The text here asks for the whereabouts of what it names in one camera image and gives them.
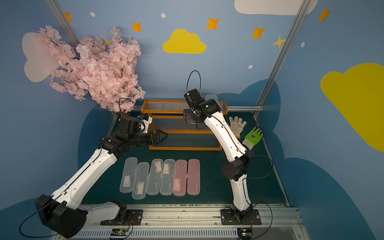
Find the blue pencil case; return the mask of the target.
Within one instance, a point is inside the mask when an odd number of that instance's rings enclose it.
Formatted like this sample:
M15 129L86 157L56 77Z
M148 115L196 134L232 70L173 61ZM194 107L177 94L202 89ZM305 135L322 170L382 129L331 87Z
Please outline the blue pencil case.
M217 96L217 95L206 95L205 100L209 100L209 99L213 99L213 100L215 100L217 103L219 103L219 99L218 99L218 96Z

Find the pink pencil case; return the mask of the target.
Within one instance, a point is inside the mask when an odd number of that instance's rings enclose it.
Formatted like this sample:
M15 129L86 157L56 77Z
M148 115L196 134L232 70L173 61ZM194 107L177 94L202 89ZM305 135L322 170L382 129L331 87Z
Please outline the pink pencil case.
M201 164L198 159L188 161L187 193L196 196L201 191Z
M175 165L173 194L182 197L187 192L187 168L186 160L177 160Z

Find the clear pencil case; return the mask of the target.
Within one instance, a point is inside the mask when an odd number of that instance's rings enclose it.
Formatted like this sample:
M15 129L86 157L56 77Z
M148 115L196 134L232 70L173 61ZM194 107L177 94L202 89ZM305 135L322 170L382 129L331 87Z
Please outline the clear pencil case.
M176 161L174 159L166 159L164 161L162 181L160 186L160 194L163 196L169 196L173 194L175 167Z
M147 195L157 195L160 192L164 160L153 159L147 181Z
M121 193L131 193L133 191L137 164L138 159L136 157L129 157L125 160L120 184Z
M150 164L148 162L138 163L133 186L134 188L132 191L132 198L134 200L142 200L145 198L149 171Z

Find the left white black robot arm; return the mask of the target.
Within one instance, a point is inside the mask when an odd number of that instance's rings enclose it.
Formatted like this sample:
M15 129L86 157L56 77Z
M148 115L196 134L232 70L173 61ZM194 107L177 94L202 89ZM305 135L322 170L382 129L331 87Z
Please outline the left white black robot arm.
M69 239L83 227L103 221L125 224L127 206L111 201L98 205L82 205L91 187L104 172L132 147L162 143L168 134L149 130L152 118L143 115L120 120L115 134L103 139L89 160L59 189L50 196L41 195L35 202L42 224Z

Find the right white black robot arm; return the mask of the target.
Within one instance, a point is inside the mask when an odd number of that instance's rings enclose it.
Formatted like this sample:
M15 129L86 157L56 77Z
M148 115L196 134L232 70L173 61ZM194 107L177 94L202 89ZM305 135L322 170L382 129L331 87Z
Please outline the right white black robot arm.
M184 110L184 121L204 123L226 154L228 162L221 166L221 170L231 183L235 216L239 222L243 222L253 211L247 187L248 167L251 163L248 150L235 137L215 100L205 100L197 89L188 91L184 98L189 106Z

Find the orange three-tier shelf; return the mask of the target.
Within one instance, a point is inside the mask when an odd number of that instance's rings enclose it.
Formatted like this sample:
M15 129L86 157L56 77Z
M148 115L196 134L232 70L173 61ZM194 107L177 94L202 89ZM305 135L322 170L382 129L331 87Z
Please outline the orange three-tier shelf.
M185 100L144 100L142 112L153 118L151 130L161 130L168 138L161 144L151 145L157 151L221 151L222 146L213 132L203 123L184 122Z

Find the white knit glove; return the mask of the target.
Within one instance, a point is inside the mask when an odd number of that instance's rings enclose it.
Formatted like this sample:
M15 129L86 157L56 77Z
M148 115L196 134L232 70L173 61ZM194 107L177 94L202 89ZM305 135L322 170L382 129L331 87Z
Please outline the white knit glove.
M238 116L235 116L234 118L229 117L229 121L232 132L234 133L236 138L240 138L244 127L247 125L247 122L244 121L242 118L239 118Z

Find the green white work glove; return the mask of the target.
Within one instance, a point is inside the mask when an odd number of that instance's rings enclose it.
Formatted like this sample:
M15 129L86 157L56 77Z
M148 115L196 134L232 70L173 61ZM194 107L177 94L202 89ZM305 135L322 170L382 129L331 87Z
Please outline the green white work glove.
M252 150L263 137L263 133L260 128L253 128L244 138L242 145L247 148L247 150Z

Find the pink cherry blossom tree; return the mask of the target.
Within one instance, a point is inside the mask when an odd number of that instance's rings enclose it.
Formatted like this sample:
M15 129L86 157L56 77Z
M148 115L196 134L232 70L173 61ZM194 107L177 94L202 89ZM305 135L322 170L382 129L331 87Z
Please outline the pink cherry blossom tree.
M49 75L52 89L79 101L90 95L101 108L126 113L146 94L135 73L141 46L135 39L123 39L119 28L110 32L108 45L98 36L85 36L71 47L59 43L59 31L51 26L41 28L36 39L58 63Z

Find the left small circuit board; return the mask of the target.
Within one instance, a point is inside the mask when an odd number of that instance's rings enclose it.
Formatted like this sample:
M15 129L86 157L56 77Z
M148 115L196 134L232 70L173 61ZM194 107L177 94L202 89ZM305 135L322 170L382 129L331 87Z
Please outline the left small circuit board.
M128 233L127 229L112 229L111 237L126 237Z

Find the small circuit board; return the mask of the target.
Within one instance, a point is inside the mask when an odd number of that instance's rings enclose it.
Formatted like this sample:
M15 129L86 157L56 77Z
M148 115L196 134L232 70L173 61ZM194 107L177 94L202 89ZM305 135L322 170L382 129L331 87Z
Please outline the small circuit board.
M112 229L111 237L126 237L128 233L127 229Z
M253 237L253 230L251 228L238 228L237 240L251 240Z

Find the right small circuit board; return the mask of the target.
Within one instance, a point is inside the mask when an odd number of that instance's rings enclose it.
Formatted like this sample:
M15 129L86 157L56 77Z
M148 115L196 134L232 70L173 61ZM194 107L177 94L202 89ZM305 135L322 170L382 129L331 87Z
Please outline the right small circuit board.
M253 230L251 228L238 228L237 240L251 240L253 237Z

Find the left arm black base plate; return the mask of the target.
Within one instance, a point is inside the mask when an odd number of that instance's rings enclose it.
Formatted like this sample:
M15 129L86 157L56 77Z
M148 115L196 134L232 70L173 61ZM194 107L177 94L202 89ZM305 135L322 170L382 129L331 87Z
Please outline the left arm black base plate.
M101 226L139 226L143 217L143 210L127 210L123 209L113 220L105 220L100 222Z

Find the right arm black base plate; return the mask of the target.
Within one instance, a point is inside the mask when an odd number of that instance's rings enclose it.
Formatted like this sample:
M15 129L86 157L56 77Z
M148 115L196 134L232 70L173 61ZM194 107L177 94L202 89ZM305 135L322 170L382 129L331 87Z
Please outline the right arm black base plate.
M259 211L254 209L252 213L245 219L241 218L231 208L224 208L220 210L222 225L261 225L261 216Z

